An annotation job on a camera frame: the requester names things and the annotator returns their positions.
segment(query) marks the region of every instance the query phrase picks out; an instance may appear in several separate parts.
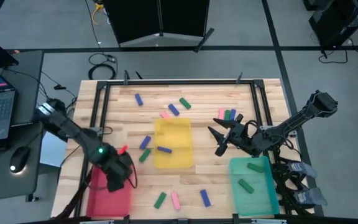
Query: yellow cable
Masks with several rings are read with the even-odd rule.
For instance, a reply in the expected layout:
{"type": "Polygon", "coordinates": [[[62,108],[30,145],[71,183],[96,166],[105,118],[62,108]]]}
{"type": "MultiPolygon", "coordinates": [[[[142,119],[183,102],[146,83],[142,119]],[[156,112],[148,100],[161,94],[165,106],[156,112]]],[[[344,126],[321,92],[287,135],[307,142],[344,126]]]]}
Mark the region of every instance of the yellow cable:
{"type": "Polygon", "coordinates": [[[99,11],[99,10],[102,10],[103,9],[103,5],[102,4],[98,4],[98,3],[96,3],[95,4],[95,9],[94,9],[94,11],[93,11],[93,13],[92,13],[92,21],[93,21],[93,23],[95,24],[95,25],[99,25],[100,24],[100,22],[99,23],[97,23],[95,20],[94,20],[94,15],[99,11]]]}

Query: green tray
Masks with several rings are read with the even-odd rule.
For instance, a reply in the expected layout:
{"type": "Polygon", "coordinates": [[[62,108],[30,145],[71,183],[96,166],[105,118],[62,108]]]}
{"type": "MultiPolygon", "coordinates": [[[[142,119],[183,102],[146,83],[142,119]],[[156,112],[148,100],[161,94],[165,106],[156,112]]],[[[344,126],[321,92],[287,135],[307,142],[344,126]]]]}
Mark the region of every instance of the green tray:
{"type": "Polygon", "coordinates": [[[229,169],[234,206],[239,215],[274,215],[280,213],[272,171],[267,157],[233,158],[230,160],[229,169]],[[248,168],[249,162],[263,167],[264,172],[259,173],[248,168]],[[239,184],[241,179],[254,189],[252,194],[241,187],[239,184]]]}

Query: computer mouse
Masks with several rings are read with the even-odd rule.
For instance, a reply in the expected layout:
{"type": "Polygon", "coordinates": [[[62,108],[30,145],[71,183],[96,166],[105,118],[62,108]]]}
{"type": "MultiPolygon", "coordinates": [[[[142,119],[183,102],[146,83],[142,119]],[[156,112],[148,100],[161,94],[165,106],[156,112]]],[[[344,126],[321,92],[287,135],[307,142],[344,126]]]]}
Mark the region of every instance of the computer mouse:
{"type": "Polygon", "coordinates": [[[9,165],[11,172],[16,174],[22,171],[27,163],[29,155],[30,155],[29,147],[22,146],[17,148],[11,157],[11,163],[9,165]]]}

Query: green block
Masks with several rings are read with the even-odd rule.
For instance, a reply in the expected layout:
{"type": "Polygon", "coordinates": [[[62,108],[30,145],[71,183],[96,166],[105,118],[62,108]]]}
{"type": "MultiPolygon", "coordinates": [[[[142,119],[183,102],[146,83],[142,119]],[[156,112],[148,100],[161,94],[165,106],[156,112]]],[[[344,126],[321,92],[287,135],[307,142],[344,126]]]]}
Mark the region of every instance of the green block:
{"type": "Polygon", "coordinates": [[[146,160],[147,156],[149,156],[150,152],[151,152],[150,149],[145,149],[145,151],[143,152],[143,154],[139,158],[139,161],[144,162],[146,160]]]}
{"type": "Polygon", "coordinates": [[[243,179],[239,180],[239,184],[243,187],[248,193],[254,193],[254,189],[243,179]]]}
{"type": "Polygon", "coordinates": [[[180,103],[183,104],[183,106],[185,106],[186,109],[190,109],[191,108],[191,105],[182,97],[180,98],[180,103]]]}
{"type": "Polygon", "coordinates": [[[229,120],[230,120],[230,113],[231,113],[230,110],[226,110],[226,111],[224,112],[224,120],[226,120],[226,121],[229,121],[229,120]]]}
{"type": "Polygon", "coordinates": [[[263,167],[260,167],[260,166],[258,166],[258,165],[253,164],[253,163],[250,163],[250,162],[248,163],[247,167],[250,168],[250,169],[252,169],[252,170],[254,170],[254,171],[256,171],[256,172],[260,172],[260,173],[263,173],[263,172],[264,172],[264,168],[263,168],[263,167]]]}
{"type": "Polygon", "coordinates": [[[158,197],[157,201],[154,204],[154,208],[159,209],[161,207],[162,202],[165,200],[166,193],[161,192],[160,196],[158,197]]]}

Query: translucent plastic tray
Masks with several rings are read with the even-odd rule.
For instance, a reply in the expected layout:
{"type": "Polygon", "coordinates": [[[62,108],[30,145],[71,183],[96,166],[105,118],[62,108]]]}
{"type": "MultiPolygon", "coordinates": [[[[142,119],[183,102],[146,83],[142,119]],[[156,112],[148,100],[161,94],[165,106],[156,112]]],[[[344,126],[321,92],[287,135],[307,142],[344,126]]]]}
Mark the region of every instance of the translucent plastic tray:
{"type": "Polygon", "coordinates": [[[123,189],[109,192],[104,189],[107,186],[106,175],[94,166],[90,186],[87,217],[125,217],[129,214],[132,187],[128,180],[123,189]]]}
{"type": "Polygon", "coordinates": [[[156,168],[186,168],[193,165],[190,119],[156,119],[154,134],[154,164],[156,168]],[[159,146],[171,149],[172,153],[157,150],[159,146]]]}
{"type": "Polygon", "coordinates": [[[274,215],[280,212],[267,157],[233,158],[230,160],[229,169],[234,205],[239,215],[274,215]],[[264,172],[259,173],[248,168],[249,162],[263,167],[264,172]],[[241,179],[254,189],[252,194],[241,187],[239,184],[241,179]]]}

